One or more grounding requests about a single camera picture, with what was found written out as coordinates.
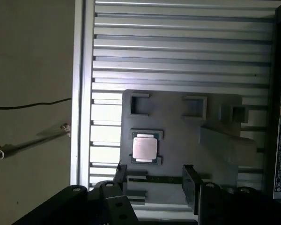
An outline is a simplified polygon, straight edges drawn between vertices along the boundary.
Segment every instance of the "black cable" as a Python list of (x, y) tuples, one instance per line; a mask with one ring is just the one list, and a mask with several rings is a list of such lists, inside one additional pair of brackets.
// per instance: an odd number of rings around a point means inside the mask
[(30, 105), (0, 107), (0, 110), (24, 109), (24, 108), (34, 107), (34, 106), (37, 106), (37, 105), (54, 105), (54, 104), (66, 102), (66, 101), (69, 101), (69, 100), (71, 100), (71, 98), (65, 98), (65, 99), (62, 99), (62, 100), (59, 100), (59, 101), (55, 101), (55, 102), (39, 102), (39, 103), (30, 104)]

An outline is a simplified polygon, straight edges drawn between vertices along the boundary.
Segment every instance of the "metal rod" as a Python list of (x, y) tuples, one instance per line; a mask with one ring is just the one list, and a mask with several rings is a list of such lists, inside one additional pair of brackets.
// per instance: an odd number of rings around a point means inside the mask
[(5, 159), (7, 157), (13, 156), (14, 154), (16, 154), (18, 152), (30, 149), (30, 148), (35, 147), (37, 145), (40, 145), (40, 144), (52, 141), (52, 140), (54, 140), (56, 138), (59, 138), (61, 136), (64, 136), (67, 133), (68, 132), (63, 131), (63, 132), (60, 132), (60, 133), (58, 133), (56, 135), (39, 138), (39, 139), (36, 139), (36, 140), (32, 140), (30, 142), (25, 142), (25, 143), (18, 144), (16, 146), (5, 145), (5, 146), (0, 147), (0, 150), (4, 152), (4, 158), (3, 159)]

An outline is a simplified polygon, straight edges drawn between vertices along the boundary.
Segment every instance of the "gray wall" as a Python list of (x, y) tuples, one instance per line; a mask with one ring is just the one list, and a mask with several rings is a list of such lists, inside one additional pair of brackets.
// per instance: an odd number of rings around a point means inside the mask
[[(0, 0), (0, 106), (72, 95), (74, 0)], [(70, 122), (71, 102), (0, 111), (0, 144), (19, 144)], [(70, 138), (0, 161), (0, 225), (69, 184)]]

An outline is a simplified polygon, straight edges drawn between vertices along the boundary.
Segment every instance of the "square slot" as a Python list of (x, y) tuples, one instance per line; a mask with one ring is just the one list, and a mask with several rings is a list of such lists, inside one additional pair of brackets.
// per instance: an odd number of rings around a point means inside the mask
[(149, 115), (151, 112), (151, 101), (148, 97), (131, 97), (131, 114)]
[(232, 121), (246, 123), (247, 121), (247, 110), (245, 107), (233, 107), (232, 110)]
[(186, 119), (206, 119), (207, 98), (187, 97), (184, 99), (183, 117)]

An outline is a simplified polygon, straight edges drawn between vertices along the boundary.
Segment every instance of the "wire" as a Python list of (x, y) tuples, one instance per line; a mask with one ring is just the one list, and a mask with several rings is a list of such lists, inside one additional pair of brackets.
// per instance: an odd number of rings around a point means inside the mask
[(0, 149), (0, 153), (1, 153), (1, 158), (0, 158), (0, 160), (1, 160), (1, 159), (4, 159), (4, 156), (5, 156), (5, 155), (4, 155), (4, 152), (3, 152), (1, 149)]
[(61, 102), (66, 102), (71, 100), (71, 98), (65, 98), (59, 101), (55, 101), (55, 102), (39, 102), (39, 103), (34, 103), (34, 104), (30, 104), (30, 105), (21, 105), (21, 106), (12, 106), (12, 107), (0, 107), (0, 110), (14, 110), (14, 109), (24, 109), (24, 108), (29, 108), (29, 107), (34, 107), (37, 105), (54, 105), (54, 104), (58, 104)]

